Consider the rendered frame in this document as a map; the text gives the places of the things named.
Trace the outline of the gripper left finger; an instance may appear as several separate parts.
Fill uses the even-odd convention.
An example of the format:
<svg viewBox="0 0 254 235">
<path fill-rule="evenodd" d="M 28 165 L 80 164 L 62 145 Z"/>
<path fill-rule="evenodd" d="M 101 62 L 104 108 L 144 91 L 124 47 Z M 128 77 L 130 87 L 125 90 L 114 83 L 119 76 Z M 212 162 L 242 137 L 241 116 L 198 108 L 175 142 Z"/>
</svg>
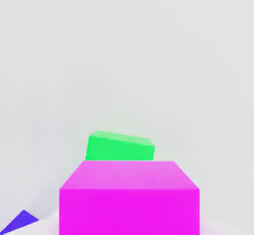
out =
<svg viewBox="0 0 254 235">
<path fill-rule="evenodd" d="M 59 235 L 59 210 L 55 210 L 46 219 L 41 219 L 4 235 Z"/>
</svg>

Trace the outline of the small magenta cube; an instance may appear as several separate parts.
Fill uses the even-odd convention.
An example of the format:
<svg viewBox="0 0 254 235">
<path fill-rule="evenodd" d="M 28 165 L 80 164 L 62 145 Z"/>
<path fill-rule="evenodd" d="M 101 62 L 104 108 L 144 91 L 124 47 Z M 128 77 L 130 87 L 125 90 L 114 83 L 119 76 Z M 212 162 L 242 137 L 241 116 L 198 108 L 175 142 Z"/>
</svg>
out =
<svg viewBox="0 0 254 235">
<path fill-rule="evenodd" d="M 83 161 L 60 188 L 59 235 L 200 235 L 199 196 L 172 161 Z"/>
</svg>

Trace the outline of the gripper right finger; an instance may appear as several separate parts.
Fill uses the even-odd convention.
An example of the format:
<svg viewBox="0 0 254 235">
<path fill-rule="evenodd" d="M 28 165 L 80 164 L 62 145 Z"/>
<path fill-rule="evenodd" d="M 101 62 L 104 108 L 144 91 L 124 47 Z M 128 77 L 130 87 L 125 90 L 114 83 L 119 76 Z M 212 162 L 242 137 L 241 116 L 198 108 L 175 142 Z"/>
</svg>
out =
<svg viewBox="0 0 254 235">
<path fill-rule="evenodd" d="M 246 232 L 215 220 L 203 218 L 200 224 L 200 235 L 246 235 Z"/>
</svg>

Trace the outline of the small green cube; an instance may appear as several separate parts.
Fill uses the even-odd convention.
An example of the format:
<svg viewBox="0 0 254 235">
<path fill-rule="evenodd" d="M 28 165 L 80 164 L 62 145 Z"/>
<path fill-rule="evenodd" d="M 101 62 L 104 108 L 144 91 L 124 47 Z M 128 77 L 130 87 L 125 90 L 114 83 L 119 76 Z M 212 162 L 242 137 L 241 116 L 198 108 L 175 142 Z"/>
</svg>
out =
<svg viewBox="0 0 254 235">
<path fill-rule="evenodd" d="M 152 161 L 154 153 L 148 138 L 97 130 L 89 135 L 85 160 Z"/>
</svg>

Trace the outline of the small blue cube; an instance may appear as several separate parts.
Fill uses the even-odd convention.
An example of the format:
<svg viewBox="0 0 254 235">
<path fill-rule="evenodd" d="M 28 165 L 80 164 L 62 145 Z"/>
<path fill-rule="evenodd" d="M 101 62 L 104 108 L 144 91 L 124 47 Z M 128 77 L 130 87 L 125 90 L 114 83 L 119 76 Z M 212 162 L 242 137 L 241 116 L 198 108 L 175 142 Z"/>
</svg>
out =
<svg viewBox="0 0 254 235">
<path fill-rule="evenodd" d="M 39 221 L 35 216 L 22 210 L 1 232 L 0 235 L 4 235 L 21 227 L 27 226 L 34 222 Z"/>
</svg>

